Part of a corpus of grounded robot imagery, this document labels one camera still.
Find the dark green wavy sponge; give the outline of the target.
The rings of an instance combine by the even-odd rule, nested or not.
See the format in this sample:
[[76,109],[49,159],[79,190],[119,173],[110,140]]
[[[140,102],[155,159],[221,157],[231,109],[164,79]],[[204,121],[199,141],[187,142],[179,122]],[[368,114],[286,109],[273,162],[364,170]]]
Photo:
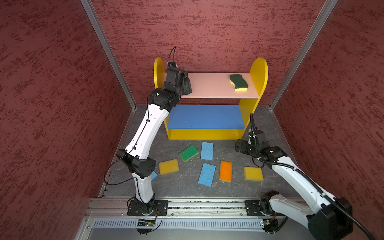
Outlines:
[[245,92],[248,90],[248,83],[240,74],[230,75],[230,82],[235,88],[235,92]]

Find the bright green rectangular sponge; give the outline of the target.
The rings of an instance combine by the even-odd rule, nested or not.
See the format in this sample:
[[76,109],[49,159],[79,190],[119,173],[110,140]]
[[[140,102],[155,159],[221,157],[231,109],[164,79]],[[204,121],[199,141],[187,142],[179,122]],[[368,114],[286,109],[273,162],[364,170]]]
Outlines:
[[183,160],[183,162],[185,163],[185,162],[191,160],[192,158],[196,157],[198,154],[199,154],[198,149],[194,145],[191,145],[188,148],[186,148],[185,150],[181,151],[179,153],[179,156]]

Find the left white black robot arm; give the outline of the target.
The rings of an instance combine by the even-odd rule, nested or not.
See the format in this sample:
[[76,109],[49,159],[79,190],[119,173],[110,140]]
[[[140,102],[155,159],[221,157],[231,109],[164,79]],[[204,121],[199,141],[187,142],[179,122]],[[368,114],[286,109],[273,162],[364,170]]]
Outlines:
[[136,184],[134,197],[140,211],[150,215],[155,209],[155,194],[151,175],[157,162],[149,158],[154,138],[166,117],[181,100],[192,92],[189,74],[183,69],[168,68],[163,87],[156,88],[148,97],[147,111],[132,141],[117,157],[132,174]]

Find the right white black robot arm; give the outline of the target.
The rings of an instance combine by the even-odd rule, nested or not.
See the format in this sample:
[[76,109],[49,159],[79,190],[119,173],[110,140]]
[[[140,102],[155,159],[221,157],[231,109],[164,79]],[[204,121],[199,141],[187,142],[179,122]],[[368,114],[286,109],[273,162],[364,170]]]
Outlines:
[[271,147],[263,131],[250,130],[249,139],[237,140],[235,150],[279,174],[305,201],[302,205],[270,191],[257,207],[264,216],[282,214],[306,227],[316,240],[341,240],[353,232],[352,205],[315,183],[281,148]]

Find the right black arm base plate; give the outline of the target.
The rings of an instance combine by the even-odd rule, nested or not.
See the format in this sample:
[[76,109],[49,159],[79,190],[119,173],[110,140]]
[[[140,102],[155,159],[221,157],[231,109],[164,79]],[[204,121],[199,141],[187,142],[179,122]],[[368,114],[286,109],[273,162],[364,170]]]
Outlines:
[[245,201],[245,208],[247,216],[271,216],[273,214],[270,204],[265,200],[247,200]]

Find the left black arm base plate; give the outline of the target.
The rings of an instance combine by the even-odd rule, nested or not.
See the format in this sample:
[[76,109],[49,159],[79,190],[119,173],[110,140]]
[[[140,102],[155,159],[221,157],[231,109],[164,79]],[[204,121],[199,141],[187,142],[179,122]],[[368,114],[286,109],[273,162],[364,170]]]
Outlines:
[[167,200],[151,200],[148,203],[142,203],[138,199],[131,200],[128,203],[128,216],[155,216],[161,213],[162,216],[167,215],[169,201]]

